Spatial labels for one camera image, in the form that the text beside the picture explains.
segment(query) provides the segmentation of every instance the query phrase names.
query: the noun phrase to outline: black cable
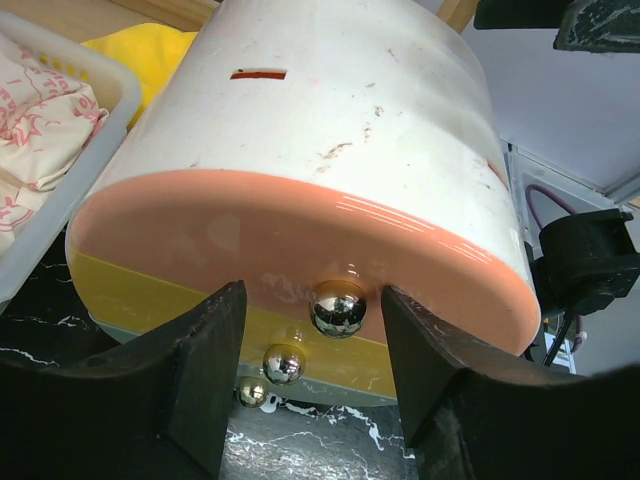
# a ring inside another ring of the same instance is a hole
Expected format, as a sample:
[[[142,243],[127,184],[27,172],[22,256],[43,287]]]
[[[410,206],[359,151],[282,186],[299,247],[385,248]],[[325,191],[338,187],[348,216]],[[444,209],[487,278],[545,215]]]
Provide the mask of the black cable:
[[[560,347],[564,343],[564,339],[567,336],[567,332],[569,331],[571,322],[573,322],[576,316],[577,315],[575,313],[569,310],[564,312],[564,315],[562,316],[562,322],[560,322],[558,332],[556,333],[556,338],[553,340],[553,343],[551,344],[551,348],[545,355],[544,361],[542,362],[542,364],[545,367],[548,367],[553,363],[553,360],[556,358],[556,355],[558,354],[558,350],[560,350]]]
[[[573,208],[568,202],[560,198],[560,196],[553,193],[553,191],[550,190],[549,188],[532,183],[528,185],[527,188],[525,188],[524,195],[527,201],[527,207],[529,207],[531,216],[533,216],[533,220],[536,222],[536,225],[538,226],[538,229],[540,229],[540,231],[542,231],[544,226],[542,224],[542,219],[540,218],[540,214],[538,213],[538,210],[536,209],[533,203],[533,192],[538,192],[539,194],[544,195],[553,203],[555,203],[558,207],[562,208],[569,215],[576,215],[578,213],[578,211],[575,208]],[[574,339],[573,346],[571,347],[571,353],[577,352],[580,346],[584,343],[584,341],[587,338],[586,332],[583,330],[582,317],[580,315],[576,315],[575,319],[576,319],[576,337]]]

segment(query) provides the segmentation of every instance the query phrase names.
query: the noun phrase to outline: yellow cloth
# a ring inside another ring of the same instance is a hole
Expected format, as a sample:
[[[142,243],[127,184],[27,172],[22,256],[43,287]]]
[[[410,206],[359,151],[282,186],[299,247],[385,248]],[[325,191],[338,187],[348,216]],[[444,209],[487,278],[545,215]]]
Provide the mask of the yellow cloth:
[[[191,46],[196,32],[181,32],[155,23],[143,23],[83,45],[129,67],[142,86],[142,104],[131,128],[160,93]]]

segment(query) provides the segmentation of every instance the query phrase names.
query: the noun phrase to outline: black marble countertop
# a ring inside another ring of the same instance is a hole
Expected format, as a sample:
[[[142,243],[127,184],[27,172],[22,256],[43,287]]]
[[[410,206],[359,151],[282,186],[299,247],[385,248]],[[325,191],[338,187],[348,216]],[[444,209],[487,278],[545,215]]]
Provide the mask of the black marble countertop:
[[[63,367],[114,346],[76,295],[61,234],[0,316],[0,358]],[[235,407],[220,474],[223,480],[265,478],[418,476],[397,407],[310,406],[271,397],[260,410]]]

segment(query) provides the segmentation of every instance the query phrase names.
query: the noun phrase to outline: plastic basket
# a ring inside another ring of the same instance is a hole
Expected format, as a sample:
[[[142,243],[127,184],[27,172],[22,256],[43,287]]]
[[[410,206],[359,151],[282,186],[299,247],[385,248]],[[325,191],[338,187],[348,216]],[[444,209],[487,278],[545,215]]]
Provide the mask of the plastic basket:
[[[0,312],[20,290],[127,135],[141,101],[136,76],[123,65],[0,10],[0,33],[65,75],[91,85],[109,117],[42,208],[0,256]]]

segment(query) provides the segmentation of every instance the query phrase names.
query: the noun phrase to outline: gold ball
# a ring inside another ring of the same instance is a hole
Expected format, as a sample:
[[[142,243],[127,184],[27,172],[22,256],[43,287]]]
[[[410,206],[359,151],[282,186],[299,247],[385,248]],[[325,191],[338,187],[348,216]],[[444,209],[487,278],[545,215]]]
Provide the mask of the gold ball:
[[[304,352],[292,345],[272,345],[264,354],[264,375],[274,385],[292,385],[302,377],[306,367]]]
[[[258,408],[267,401],[269,392],[259,378],[245,377],[240,381],[236,395],[238,403],[245,408]]]
[[[348,338],[364,325],[367,302],[357,285],[331,280],[316,287],[309,304],[309,316],[325,337]]]

